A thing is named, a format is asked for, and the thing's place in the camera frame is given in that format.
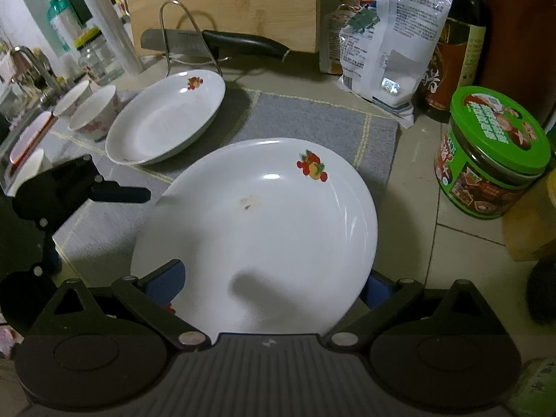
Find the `grey dish mat yellow lines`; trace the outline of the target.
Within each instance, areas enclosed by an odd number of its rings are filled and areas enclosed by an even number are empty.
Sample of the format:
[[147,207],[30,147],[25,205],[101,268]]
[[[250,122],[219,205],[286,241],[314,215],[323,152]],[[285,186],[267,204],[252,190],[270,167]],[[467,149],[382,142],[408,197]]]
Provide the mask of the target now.
[[[123,185],[146,186],[157,201],[167,187],[199,158],[227,144],[255,138],[299,138],[318,143],[346,159],[366,182],[375,202],[384,195],[398,137],[397,122],[344,106],[272,93],[230,89],[214,122],[197,141],[160,163],[119,166],[102,141],[89,141],[56,122],[41,147],[59,164],[90,154],[103,176]],[[139,227],[152,202],[86,203],[55,235],[61,279],[78,277],[105,286],[128,274]]]

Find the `white plastic food bag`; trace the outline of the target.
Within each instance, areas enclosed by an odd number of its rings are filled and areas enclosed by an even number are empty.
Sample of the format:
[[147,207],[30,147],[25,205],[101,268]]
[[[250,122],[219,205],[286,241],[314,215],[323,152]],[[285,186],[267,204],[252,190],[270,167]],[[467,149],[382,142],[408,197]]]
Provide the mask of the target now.
[[409,128],[453,0],[361,0],[340,29],[338,86]]

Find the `steel kitchen faucet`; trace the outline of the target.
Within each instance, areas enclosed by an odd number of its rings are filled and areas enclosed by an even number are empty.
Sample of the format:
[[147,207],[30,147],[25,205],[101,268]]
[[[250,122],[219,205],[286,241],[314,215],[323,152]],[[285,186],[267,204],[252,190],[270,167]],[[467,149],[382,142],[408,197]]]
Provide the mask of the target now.
[[14,63],[20,68],[23,64],[24,73],[31,71],[37,74],[44,81],[45,85],[53,90],[53,93],[60,97],[63,93],[61,85],[57,82],[57,77],[45,66],[45,62],[42,61],[31,49],[24,45],[19,45],[13,47],[9,51],[10,56],[13,58]]

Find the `dark soy sauce bottle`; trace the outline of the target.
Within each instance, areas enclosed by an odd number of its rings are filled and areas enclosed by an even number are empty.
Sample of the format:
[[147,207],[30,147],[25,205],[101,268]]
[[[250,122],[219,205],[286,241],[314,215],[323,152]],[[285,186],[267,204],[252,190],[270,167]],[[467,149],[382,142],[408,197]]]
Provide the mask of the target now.
[[484,0],[452,0],[448,18],[417,91],[417,106],[441,123],[456,89],[475,81],[487,28]]

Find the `white plastic wrap roll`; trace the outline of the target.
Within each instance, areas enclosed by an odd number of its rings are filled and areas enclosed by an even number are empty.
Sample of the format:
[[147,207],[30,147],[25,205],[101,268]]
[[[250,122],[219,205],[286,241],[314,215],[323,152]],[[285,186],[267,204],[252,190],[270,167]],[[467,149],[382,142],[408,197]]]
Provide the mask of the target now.
[[136,55],[132,41],[110,0],[84,0],[84,2],[90,11],[93,23],[102,31],[123,70],[130,75],[141,74],[143,64]]

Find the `green lid seasoning jar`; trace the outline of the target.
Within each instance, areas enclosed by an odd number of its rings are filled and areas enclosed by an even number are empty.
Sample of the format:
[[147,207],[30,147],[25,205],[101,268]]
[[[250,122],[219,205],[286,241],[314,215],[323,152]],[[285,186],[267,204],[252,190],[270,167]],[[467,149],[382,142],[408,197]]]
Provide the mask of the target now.
[[467,86],[451,98],[433,166],[456,207],[497,219],[543,175],[550,157],[544,129],[523,106],[498,91]]

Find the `clear plastic jar green lid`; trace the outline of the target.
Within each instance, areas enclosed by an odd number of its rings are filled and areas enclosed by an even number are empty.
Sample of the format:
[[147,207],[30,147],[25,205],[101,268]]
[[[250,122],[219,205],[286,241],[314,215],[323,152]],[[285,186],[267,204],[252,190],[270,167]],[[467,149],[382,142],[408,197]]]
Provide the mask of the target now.
[[123,67],[109,49],[98,27],[86,29],[74,41],[74,47],[79,54],[79,66],[98,86],[106,86],[123,75]]

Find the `white bowl pink floral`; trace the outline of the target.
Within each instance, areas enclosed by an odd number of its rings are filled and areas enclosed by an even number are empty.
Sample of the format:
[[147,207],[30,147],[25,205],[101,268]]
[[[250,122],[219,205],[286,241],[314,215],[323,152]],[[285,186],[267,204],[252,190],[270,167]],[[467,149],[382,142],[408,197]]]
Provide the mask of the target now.
[[69,129],[88,140],[101,140],[115,121],[118,107],[117,88],[104,86],[77,107],[70,118]]

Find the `large white plate fruit print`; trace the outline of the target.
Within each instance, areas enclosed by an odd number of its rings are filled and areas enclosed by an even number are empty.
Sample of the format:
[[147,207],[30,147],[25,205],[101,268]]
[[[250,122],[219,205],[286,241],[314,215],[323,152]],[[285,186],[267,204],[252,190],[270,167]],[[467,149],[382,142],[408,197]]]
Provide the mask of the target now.
[[176,315],[223,332],[328,332],[358,298],[378,222],[359,173],[318,144],[238,142],[198,160],[150,211],[131,271],[180,260]]

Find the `green dish soap bottle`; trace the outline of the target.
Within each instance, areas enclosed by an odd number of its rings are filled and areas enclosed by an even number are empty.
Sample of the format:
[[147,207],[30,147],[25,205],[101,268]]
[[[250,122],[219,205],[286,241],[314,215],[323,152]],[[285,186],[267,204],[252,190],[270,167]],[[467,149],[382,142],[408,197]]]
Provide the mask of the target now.
[[74,42],[83,32],[69,0],[48,0],[47,20],[66,52],[74,50]]

